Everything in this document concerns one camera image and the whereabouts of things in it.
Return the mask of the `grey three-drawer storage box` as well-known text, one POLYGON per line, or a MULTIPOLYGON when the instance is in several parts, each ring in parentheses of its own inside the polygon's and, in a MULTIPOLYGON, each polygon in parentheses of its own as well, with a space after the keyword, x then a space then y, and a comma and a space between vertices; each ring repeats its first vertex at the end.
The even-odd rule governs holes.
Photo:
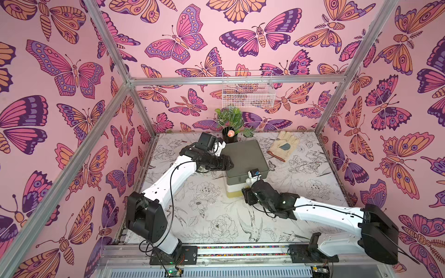
POLYGON ((249 187, 249 172, 257 170, 262 179, 268 177, 270 167, 257 140, 234 142, 226 145, 222 155, 230 157, 234 167, 226 171, 226 194, 228 198, 242 195, 242 189, 249 187))

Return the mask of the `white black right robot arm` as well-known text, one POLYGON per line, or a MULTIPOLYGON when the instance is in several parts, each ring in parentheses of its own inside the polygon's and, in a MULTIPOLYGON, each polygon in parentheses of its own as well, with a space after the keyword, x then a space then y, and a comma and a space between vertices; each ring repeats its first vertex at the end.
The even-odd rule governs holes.
POLYGON ((397 225, 376 205, 340 207, 279 193, 264 180, 242 189, 245 202, 260 204, 264 212, 281 219, 317 222, 341 230, 339 234, 313 236, 315 250, 324 256, 366 254, 383 264, 398 262, 397 225))

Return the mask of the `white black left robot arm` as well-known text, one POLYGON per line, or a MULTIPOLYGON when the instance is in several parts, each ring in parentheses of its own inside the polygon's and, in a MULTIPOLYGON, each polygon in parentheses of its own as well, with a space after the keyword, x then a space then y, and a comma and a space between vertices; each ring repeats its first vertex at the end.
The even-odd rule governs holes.
POLYGON ((142 193, 133 192, 127 200, 125 226, 134 234, 172 256, 181 249, 180 240, 171 232, 173 221, 167 220, 165 208, 174 204, 174 194, 200 168, 210 171, 232 169, 222 139, 214 143, 195 142, 184 147, 172 166, 152 186, 142 193))

